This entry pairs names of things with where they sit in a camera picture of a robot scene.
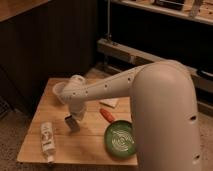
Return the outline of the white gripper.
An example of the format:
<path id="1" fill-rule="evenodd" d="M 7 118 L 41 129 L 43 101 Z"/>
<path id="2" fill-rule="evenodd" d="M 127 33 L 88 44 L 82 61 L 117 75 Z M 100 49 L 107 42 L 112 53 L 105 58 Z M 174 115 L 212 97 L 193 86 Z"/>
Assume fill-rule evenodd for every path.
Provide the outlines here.
<path id="1" fill-rule="evenodd" d="M 68 103 L 70 114 L 76 119 L 81 121 L 86 112 L 86 103 L 84 101 L 71 101 Z"/>

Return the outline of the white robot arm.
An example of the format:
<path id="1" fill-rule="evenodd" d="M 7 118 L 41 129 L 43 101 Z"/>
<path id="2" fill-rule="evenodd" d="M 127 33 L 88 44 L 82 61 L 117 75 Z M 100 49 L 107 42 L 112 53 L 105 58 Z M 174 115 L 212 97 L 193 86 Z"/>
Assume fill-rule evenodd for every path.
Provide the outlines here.
<path id="1" fill-rule="evenodd" d="M 61 93 L 68 105 L 126 96 L 139 171 L 202 171 L 195 87 L 183 64 L 154 62 Z"/>

